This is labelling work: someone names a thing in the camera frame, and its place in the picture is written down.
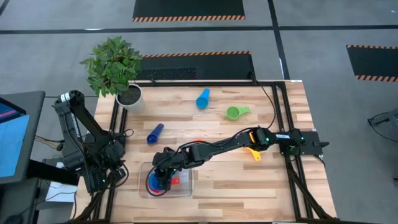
yellow and black striped tape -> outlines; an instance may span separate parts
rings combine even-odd
[[[156,16],[135,17],[133,22],[178,22],[178,21],[219,21],[219,20],[244,20],[245,16]]]
[[[251,54],[250,51],[233,51],[233,52],[200,52],[200,53],[177,53],[177,54],[154,54],[141,55],[143,58],[149,57],[182,57],[182,56],[202,56],[202,55],[232,55],[232,54]]]
[[[386,47],[386,46],[373,46],[373,45],[347,45],[347,48],[369,48],[369,49],[398,49],[398,47]]]
[[[398,77],[384,77],[384,76],[377,76],[377,75],[356,75],[355,78],[357,80],[398,82]]]

white paper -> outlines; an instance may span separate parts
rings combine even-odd
[[[58,162],[56,167],[62,168],[63,163]],[[61,184],[58,182],[51,182],[50,184],[49,191],[47,192],[47,196],[45,197],[45,200],[48,202],[74,202],[74,195],[73,194],[59,194],[55,196],[54,198],[51,198],[50,200],[47,200],[50,197],[53,197],[54,195],[58,193],[71,193],[71,192],[76,192],[77,186],[74,185],[68,185],[68,184]]]

green leaves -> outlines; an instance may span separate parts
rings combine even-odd
[[[97,96],[122,93],[128,89],[129,80],[137,77],[141,69],[139,52],[121,36],[93,47],[93,57],[80,62],[88,71],[87,82]]]

green cup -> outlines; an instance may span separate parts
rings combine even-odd
[[[247,106],[230,106],[225,114],[228,119],[235,120],[244,113],[250,113],[250,108]]]

potted plant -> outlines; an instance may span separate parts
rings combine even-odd
[[[90,57],[80,64],[88,71],[87,81],[97,96],[105,97],[108,93],[116,94],[116,101],[132,113],[144,111],[142,90],[129,80],[137,77],[141,69],[139,52],[131,48],[131,44],[121,37],[108,38],[106,42],[93,48]]]

